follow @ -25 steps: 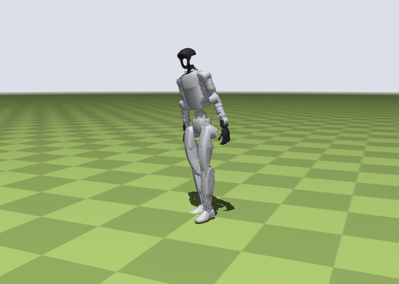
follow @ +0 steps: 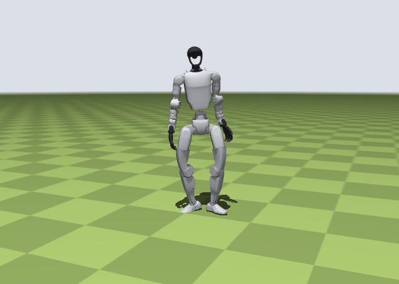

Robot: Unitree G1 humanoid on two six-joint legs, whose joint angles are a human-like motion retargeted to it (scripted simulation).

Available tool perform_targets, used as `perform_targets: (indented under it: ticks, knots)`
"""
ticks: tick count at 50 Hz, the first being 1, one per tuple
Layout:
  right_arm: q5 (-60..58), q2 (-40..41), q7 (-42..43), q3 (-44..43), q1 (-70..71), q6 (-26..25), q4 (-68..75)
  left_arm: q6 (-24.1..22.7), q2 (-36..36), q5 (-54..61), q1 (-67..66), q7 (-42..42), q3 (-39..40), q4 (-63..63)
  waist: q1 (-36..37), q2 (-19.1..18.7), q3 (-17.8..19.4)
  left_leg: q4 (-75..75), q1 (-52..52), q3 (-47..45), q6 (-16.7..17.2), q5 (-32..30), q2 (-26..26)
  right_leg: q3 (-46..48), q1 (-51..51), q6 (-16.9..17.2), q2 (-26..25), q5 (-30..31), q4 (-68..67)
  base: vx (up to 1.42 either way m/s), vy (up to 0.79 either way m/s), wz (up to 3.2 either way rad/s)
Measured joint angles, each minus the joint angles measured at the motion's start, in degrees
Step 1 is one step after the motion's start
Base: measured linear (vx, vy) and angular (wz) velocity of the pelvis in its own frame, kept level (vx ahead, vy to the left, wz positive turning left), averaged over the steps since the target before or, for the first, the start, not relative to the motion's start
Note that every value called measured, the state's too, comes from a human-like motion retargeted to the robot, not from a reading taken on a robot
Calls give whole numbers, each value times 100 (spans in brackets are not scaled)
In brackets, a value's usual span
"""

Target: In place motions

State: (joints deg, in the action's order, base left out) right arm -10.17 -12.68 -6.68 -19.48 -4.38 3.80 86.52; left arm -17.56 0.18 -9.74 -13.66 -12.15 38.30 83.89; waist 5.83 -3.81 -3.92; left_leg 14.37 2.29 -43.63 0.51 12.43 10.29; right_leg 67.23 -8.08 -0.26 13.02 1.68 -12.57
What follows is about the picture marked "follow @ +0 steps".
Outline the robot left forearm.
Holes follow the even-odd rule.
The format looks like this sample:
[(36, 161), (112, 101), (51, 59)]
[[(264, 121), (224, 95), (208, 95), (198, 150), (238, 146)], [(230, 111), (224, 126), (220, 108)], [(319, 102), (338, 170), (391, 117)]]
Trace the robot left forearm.
[(219, 125), (223, 125), (223, 123), (221, 122), (221, 119), (224, 119), (224, 115), (223, 115), (223, 101), (220, 104), (215, 104), (214, 108), (215, 108), (215, 114), (216, 114), (216, 119)]

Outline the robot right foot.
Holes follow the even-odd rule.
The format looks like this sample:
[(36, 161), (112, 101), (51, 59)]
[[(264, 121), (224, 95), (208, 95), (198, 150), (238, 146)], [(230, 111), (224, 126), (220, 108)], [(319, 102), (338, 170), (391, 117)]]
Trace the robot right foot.
[(192, 205), (192, 206), (191, 206), (191, 204), (188, 204), (185, 208), (180, 210), (180, 212), (192, 212), (192, 211), (202, 207), (202, 205), (201, 205), (201, 203), (199, 201), (195, 201), (195, 203), (194, 203), (195, 205)]

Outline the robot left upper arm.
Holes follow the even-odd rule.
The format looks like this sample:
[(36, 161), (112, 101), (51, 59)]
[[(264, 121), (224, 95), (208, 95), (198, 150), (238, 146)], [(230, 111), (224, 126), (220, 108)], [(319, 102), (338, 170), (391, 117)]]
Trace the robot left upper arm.
[(223, 97), (219, 95), (220, 92), (220, 75), (215, 71), (209, 71), (211, 74), (211, 80), (213, 81), (212, 84), (212, 93), (213, 93), (213, 103), (220, 104), (223, 101)]

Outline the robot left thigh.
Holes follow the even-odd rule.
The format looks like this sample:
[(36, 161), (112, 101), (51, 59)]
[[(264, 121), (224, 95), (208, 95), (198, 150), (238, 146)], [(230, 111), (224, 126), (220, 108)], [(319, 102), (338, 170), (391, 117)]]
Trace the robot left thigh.
[(224, 170), (226, 163), (226, 146), (224, 146), (224, 138), (222, 130), (219, 126), (209, 124), (209, 135), (213, 145), (213, 155), (215, 164), (209, 168), (209, 172), (213, 177), (220, 176)]

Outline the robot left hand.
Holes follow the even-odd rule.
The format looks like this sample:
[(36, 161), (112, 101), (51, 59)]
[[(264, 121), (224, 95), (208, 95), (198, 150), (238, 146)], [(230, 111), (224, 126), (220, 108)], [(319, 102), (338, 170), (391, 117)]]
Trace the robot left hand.
[(226, 141), (227, 139), (228, 139), (228, 140), (227, 140), (226, 142), (232, 141), (232, 139), (233, 139), (233, 132), (232, 132), (231, 129), (226, 125), (227, 123), (226, 123), (226, 121), (225, 121), (224, 119), (221, 119), (221, 122), (223, 123), (223, 125), (219, 125), (219, 126), (223, 128), (223, 132), (224, 132), (225, 137), (226, 137), (224, 141)]

